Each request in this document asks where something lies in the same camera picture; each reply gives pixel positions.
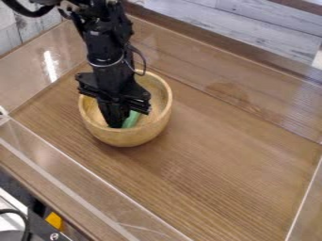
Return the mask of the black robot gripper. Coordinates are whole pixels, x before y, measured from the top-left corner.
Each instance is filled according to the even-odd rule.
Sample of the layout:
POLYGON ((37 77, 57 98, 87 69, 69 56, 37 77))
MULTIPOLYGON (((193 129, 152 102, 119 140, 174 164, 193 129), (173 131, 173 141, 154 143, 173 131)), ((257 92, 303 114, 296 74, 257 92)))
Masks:
POLYGON ((107 124, 121 128, 130 111, 144 115, 150 113, 152 93, 137 81, 137 76, 145 76, 146 70, 137 71, 130 59, 119 63, 94 66, 91 72, 75 76, 79 93, 94 97, 107 124))

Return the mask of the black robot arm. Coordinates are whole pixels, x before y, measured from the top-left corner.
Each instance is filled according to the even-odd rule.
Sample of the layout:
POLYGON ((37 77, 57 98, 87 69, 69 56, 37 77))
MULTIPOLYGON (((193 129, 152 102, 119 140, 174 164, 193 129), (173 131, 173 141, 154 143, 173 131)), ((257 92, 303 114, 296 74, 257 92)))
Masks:
POLYGON ((87 46, 90 72, 75 76, 79 93, 97 99, 101 114, 113 128, 119 128, 137 111, 150 113, 152 93, 138 83, 134 55, 140 49, 131 44, 134 23, 130 21, 121 0, 31 0, 41 5, 27 9, 18 0, 3 0, 19 14, 38 18, 53 9, 75 24, 87 46), (62 2, 71 5, 61 9, 62 2))

